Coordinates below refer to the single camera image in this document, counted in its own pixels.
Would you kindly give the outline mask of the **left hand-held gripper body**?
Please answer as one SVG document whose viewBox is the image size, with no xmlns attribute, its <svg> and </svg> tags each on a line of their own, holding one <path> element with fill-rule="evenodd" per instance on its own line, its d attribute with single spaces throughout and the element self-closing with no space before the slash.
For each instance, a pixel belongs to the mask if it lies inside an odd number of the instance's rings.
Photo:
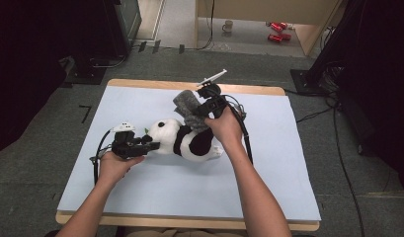
<svg viewBox="0 0 404 237">
<path fill-rule="evenodd" d="M 136 137 L 134 131 L 135 127 L 130 122 L 122 122 L 112 128 L 115 134 L 112 151 L 122 159 L 127 160 L 148 153 L 142 144 L 142 138 Z"/>
</svg>

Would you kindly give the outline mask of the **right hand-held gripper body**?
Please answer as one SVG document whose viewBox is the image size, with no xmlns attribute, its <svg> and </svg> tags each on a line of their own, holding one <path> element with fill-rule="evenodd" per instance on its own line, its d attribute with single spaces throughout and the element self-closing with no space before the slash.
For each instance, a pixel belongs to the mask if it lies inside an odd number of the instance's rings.
<svg viewBox="0 0 404 237">
<path fill-rule="evenodd" d="M 227 70 L 223 69 L 217 74 L 204 78 L 200 83 L 197 84 L 197 86 L 201 86 L 201 88 L 197 90 L 197 93 L 200 97 L 205 99 L 205 102 L 202 105 L 205 105 L 206 114 L 213 114 L 216 119 L 221 116 L 227 103 L 224 97 L 221 95 L 220 87 L 214 83 L 214 80 L 226 72 Z"/>
</svg>

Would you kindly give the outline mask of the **grey knitted sock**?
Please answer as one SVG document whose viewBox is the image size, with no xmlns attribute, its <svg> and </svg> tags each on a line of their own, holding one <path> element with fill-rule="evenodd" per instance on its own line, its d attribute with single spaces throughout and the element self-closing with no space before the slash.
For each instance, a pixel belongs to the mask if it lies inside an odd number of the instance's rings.
<svg viewBox="0 0 404 237">
<path fill-rule="evenodd" d="M 185 125 L 189 126 L 194 132 L 201 133 L 208 129 L 204 123 L 204 118 L 197 115 L 198 106 L 201 105 L 195 94 L 190 90 L 180 92 L 174 99 L 176 105 L 175 112 L 183 117 Z"/>
</svg>

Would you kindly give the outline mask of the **panda plush toy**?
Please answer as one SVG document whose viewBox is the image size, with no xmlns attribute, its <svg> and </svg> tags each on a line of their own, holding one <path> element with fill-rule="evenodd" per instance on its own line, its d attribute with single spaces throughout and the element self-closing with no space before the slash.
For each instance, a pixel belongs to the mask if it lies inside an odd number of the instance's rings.
<svg viewBox="0 0 404 237">
<path fill-rule="evenodd" d="M 153 142 L 159 142 L 158 154 L 175 154 L 193 162 L 204 162 L 219 158 L 223 149 L 213 144 L 213 132 L 210 128 L 197 132 L 177 119 L 166 118 L 156 121 L 147 135 Z"/>
</svg>

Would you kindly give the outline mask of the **person's left hand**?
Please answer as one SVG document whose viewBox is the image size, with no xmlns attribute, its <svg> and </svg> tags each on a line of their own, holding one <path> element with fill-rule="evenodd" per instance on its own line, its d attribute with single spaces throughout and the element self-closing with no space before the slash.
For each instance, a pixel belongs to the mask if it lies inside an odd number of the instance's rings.
<svg viewBox="0 0 404 237">
<path fill-rule="evenodd" d="M 144 156 L 138 156 L 129 160 L 123 160 L 113 152 L 106 153 L 101 158 L 98 184 L 113 187 L 125 176 L 132 166 L 139 164 L 144 159 Z"/>
</svg>

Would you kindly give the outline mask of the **person's right hand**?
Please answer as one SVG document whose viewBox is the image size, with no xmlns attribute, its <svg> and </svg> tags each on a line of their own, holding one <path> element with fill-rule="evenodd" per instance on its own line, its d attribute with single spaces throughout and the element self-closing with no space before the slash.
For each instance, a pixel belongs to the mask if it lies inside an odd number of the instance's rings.
<svg viewBox="0 0 404 237">
<path fill-rule="evenodd" d="M 240 124 L 229 108 L 224 109 L 219 118 L 206 118 L 204 122 L 226 150 L 242 147 Z"/>
</svg>

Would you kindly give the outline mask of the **black stand with base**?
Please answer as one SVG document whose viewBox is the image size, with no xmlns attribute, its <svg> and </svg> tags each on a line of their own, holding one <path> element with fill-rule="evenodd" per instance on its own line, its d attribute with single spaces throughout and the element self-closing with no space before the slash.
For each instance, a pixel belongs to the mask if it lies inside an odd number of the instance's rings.
<svg viewBox="0 0 404 237">
<path fill-rule="evenodd" d="M 75 84 L 99 85 L 108 68 L 129 55 L 142 22 L 137 0 L 66 0 L 63 3 Z"/>
</svg>

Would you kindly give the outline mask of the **person's beige trousers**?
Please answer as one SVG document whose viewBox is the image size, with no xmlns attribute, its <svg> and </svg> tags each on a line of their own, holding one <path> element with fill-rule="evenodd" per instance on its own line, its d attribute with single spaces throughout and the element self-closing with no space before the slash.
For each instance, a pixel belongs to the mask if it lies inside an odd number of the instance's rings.
<svg viewBox="0 0 404 237">
<path fill-rule="evenodd" d="M 130 227 L 124 237 L 249 237 L 245 230 Z"/>
</svg>

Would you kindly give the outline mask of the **light wooden cabinet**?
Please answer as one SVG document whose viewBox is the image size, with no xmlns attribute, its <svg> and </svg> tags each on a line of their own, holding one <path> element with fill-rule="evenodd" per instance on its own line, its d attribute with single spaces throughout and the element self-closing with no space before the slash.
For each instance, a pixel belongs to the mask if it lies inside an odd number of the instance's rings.
<svg viewBox="0 0 404 237">
<path fill-rule="evenodd" d="M 285 22 L 309 55 L 323 31 L 340 16 L 344 0 L 196 0 L 196 16 L 227 20 Z"/>
</svg>

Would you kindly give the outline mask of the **black metal stand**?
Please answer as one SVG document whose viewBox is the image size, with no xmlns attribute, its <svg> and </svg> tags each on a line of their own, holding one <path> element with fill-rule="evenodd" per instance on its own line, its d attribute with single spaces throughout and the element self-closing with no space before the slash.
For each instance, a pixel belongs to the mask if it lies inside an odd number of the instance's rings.
<svg viewBox="0 0 404 237">
<path fill-rule="evenodd" d="M 324 72 L 331 67 L 344 66 L 348 55 L 357 47 L 366 1 L 349 0 L 338 27 L 309 70 L 290 70 L 294 94 L 325 96 L 330 93 L 323 82 Z"/>
</svg>

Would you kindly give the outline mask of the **dark curtain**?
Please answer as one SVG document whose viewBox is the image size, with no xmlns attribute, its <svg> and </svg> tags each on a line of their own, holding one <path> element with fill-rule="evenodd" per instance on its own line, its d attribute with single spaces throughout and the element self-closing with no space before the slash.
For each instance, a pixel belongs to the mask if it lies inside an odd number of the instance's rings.
<svg viewBox="0 0 404 237">
<path fill-rule="evenodd" d="M 364 0 L 338 82 L 364 118 L 361 144 L 398 173 L 404 189 L 404 0 Z"/>
</svg>

